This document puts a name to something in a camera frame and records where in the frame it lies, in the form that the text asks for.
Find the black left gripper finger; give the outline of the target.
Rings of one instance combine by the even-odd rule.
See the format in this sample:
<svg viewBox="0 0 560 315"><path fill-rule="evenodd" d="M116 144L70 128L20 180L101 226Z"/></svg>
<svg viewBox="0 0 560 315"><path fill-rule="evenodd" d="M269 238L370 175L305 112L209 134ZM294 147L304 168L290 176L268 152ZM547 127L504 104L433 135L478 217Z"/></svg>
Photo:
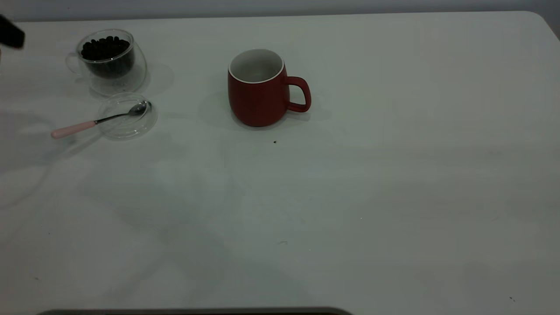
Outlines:
<svg viewBox="0 0 560 315"><path fill-rule="evenodd" d="M0 15L0 44L12 49L22 49L25 45L26 34L16 24Z"/></svg>

